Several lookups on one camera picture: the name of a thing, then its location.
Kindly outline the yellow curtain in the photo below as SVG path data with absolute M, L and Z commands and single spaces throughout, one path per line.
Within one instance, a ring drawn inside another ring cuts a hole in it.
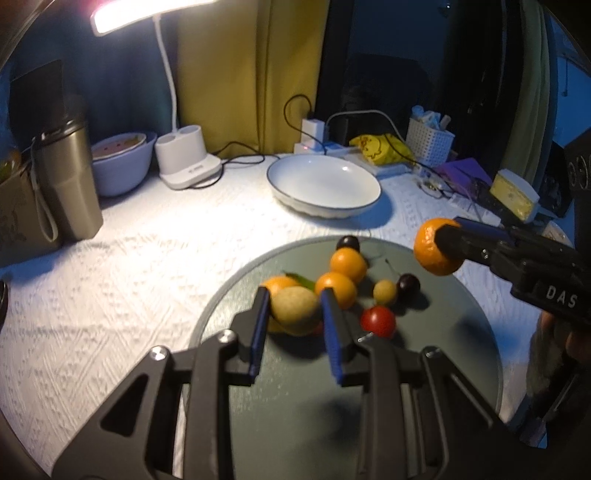
M 208 150 L 287 153 L 315 102 L 327 1 L 215 1 L 177 24 L 180 121 Z

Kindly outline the yellow tissue box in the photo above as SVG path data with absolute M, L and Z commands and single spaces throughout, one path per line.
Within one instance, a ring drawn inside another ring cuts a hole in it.
M 522 177 L 509 169 L 499 170 L 490 193 L 522 223 L 531 223 L 539 209 L 540 196 Z

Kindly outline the lavender bowl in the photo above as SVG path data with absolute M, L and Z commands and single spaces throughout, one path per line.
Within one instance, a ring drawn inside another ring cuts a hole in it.
M 146 177 L 157 136 L 128 132 L 111 136 L 91 147 L 92 173 L 99 197 L 116 197 L 136 188 Z

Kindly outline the white perforated basket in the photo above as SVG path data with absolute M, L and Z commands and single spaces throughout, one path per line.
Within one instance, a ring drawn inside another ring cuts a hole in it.
M 443 165 L 450 155 L 455 135 L 449 131 L 433 129 L 411 118 L 406 144 L 419 161 L 431 168 Z

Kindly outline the tan kiwi-like fruit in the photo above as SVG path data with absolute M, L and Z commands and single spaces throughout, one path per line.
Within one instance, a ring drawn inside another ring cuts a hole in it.
M 310 335 L 322 321 L 318 296 L 301 286 L 280 290 L 271 298 L 270 306 L 274 320 L 291 336 Z

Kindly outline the red cherry tomato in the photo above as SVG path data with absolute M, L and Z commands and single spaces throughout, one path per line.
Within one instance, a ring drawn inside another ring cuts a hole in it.
M 397 319 L 394 313 L 387 307 L 377 305 L 363 311 L 360 319 L 364 331 L 392 340 L 397 330 Z

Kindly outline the large orange tangerine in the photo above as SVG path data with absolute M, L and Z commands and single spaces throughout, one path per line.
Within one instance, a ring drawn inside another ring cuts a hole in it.
M 413 247 L 415 259 L 420 265 L 436 276 L 449 276 L 458 271 L 464 261 L 446 256 L 436 245 L 435 236 L 443 226 L 459 227 L 452 219 L 434 218 L 426 221 L 418 230 Z

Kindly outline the white bowl with dark rim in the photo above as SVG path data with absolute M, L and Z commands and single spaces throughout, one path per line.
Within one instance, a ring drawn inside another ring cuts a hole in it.
M 348 160 L 300 154 L 277 159 L 266 170 L 271 193 L 294 211 L 346 219 L 373 208 L 383 190 L 375 176 Z

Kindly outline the steel tumbler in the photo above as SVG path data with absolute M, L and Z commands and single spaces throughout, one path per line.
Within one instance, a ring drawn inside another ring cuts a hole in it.
M 70 241 L 93 238 L 103 217 L 85 119 L 70 117 L 43 131 L 34 139 L 33 159 L 41 191 L 61 234 Z

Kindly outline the small yellow-green fruit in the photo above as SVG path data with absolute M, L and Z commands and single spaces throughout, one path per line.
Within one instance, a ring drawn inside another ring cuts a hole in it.
M 398 299 L 398 285 L 388 279 L 378 281 L 373 289 L 373 299 L 377 305 L 393 305 Z

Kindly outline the purple cloth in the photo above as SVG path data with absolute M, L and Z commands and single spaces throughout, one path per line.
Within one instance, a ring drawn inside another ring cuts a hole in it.
M 436 172 L 464 194 L 477 196 L 483 189 L 489 189 L 493 180 L 473 158 L 448 161 L 436 168 Z

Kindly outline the dark cherry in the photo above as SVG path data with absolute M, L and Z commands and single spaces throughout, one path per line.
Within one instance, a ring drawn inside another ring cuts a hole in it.
M 400 276 L 397 282 L 398 301 L 401 304 L 409 305 L 416 301 L 421 293 L 421 282 L 417 276 L 405 273 Z
M 349 248 L 357 252 L 361 251 L 360 240 L 354 235 L 346 235 L 339 238 L 335 250 Z

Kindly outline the white flat box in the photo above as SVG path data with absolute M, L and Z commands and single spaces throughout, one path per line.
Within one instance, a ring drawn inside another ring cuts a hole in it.
M 378 179 L 386 179 L 394 176 L 404 175 L 412 172 L 412 169 L 405 163 L 394 163 L 385 166 L 377 166 L 363 158 L 361 153 L 349 153 L 344 157 L 346 161 L 356 164 Z

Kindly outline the white charger plug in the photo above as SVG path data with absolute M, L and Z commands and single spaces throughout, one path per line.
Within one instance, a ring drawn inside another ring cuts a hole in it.
M 314 150 L 322 150 L 325 140 L 325 122 L 304 118 L 301 121 L 301 143 Z

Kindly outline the orange with leaf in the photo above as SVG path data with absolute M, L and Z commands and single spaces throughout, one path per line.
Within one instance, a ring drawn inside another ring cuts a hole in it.
M 280 292 L 280 290 L 283 290 L 284 288 L 291 287 L 291 286 L 301 286 L 301 284 L 299 282 L 297 282 L 296 280 L 294 280 L 293 278 L 290 278 L 287 276 L 274 276 L 274 277 L 271 277 L 263 282 L 263 287 L 266 287 L 266 289 L 269 290 L 269 292 L 270 292 L 270 300 L 271 300 L 271 298 L 273 298 L 274 295 L 276 295 L 277 292 Z M 276 322 L 276 320 L 274 320 L 273 315 L 271 314 L 271 306 L 270 306 L 270 323 L 269 323 L 269 327 L 267 329 L 269 329 L 270 333 L 287 334 L 287 333 L 284 333 L 283 330 L 281 330 L 280 325 Z

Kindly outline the yellow duck snack bag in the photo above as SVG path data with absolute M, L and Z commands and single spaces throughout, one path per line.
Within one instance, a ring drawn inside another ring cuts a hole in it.
M 363 158 L 377 166 L 415 161 L 411 149 L 392 134 L 360 135 L 349 141 L 349 146 L 359 147 Z

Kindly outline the white power strip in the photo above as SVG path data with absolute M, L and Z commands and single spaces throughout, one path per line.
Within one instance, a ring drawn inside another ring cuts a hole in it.
M 345 158 L 349 154 L 358 154 L 361 150 L 355 146 L 342 146 L 335 142 L 320 144 L 314 140 L 294 144 L 294 154 L 329 155 L 332 157 Z

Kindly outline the white desk lamp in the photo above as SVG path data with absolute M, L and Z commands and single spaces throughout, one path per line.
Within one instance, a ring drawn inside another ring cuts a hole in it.
M 193 187 L 221 172 L 221 159 L 206 151 L 201 127 L 178 126 L 175 83 L 161 31 L 163 14 L 202 5 L 202 1 L 101 1 L 90 14 L 91 27 L 97 37 L 145 19 L 153 22 L 171 100 L 171 131 L 160 136 L 154 147 L 159 177 L 172 190 Z

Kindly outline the orange kumquat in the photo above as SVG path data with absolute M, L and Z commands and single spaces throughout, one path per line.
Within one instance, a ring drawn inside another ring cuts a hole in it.
M 339 272 L 328 272 L 318 277 L 315 282 L 315 294 L 320 296 L 325 289 L 332 289 L 335 299 L 342 310 L 348 310 L 355 304 L 358 290 L 356 284 Z
M 332 254 L 329 269 L 348 277 L 355 284 L 360 284 L 367 276 L 368 263 L 360 252 L 353 248 L 342 247 Z

